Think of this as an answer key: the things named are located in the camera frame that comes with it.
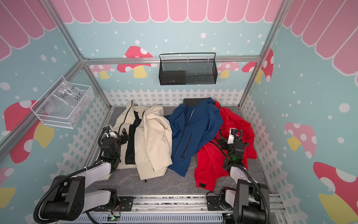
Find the cream beige jacket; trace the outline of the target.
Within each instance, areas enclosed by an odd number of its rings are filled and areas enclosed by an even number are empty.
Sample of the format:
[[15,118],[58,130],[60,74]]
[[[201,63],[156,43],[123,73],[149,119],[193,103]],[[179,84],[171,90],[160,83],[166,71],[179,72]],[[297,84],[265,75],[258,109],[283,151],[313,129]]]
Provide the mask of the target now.
[[[117,139],[103,137],[108,129],[127,132],[130,140],[118,145]],[[136,169],[141,180],[163,176],[172,165],[172,129],[160,105],[145,107],[130,101],[115,125],[103,128],[98,145],[100,160],[110,163],[112,170]]]

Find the red jacket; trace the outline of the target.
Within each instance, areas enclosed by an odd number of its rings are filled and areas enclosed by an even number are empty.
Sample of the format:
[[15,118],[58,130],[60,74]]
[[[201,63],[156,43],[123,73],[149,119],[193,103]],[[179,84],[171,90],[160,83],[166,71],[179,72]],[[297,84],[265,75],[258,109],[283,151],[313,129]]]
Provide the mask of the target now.
[[255,134],[249,122],[233,113],[226,107],[221,107],[220,103],[215,101],[215,106],[220,110],[223,124],[218,133],[209,143],[205,144],[197,153],[197,168],[194,172],[196,187],[209,191],[214,191],[217,179],[228,176],[228,172],[223,169],[224,159],[227,150],[222,150],[218,145],[219,137],[228,139],[231,128],[243,131],[242,140],[248,143],[243,153],[243,164],[248,167],[249,159],[256,159],[257,152],[254,149]]

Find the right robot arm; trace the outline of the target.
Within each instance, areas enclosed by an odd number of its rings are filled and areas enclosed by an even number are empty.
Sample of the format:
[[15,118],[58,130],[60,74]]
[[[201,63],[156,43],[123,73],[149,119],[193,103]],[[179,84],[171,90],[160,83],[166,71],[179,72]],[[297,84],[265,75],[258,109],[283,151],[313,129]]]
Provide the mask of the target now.
[[236,182],[236,189],[222,190],[221,206],[232,209],[235,224],[270,224],[269,190],[258,183],[243,163],[243,153],[248,143],[241,137],[230,137],[223,143],[227,149],[223,168]]

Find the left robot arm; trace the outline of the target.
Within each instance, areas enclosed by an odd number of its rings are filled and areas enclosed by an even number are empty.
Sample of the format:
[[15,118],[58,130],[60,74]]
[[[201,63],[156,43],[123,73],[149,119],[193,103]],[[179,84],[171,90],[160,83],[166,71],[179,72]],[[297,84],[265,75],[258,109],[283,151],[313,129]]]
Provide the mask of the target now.
[[99,146],[103,155],[93,165],[69,175],[59,175],[52,181],[50,189],[36,205],[33,213],[38,224],[50,224],[57,221],[74,221],[81,214],[89,215],[98,209],[110,211],[112,221],[119,219],[118,213],[131,211],[133,198],[119,197],[116,189],[100,189],[86,193],[88,186],[102,177],[112,174],[120,163],[120,146],[130,137],[125,130],[121,134],[104,128],[99,137]]

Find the navy blue jacket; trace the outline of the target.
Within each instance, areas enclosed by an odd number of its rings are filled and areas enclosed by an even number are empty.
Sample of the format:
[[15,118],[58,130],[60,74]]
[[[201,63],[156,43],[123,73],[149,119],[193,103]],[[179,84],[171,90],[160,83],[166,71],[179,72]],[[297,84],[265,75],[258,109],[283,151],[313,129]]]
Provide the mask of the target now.
[[172,165],[168,168],[185,177],[191,157],[209,143],[223,124],[220,109],[212,98],[189,106],[180,104],[167,115],[172,129]]

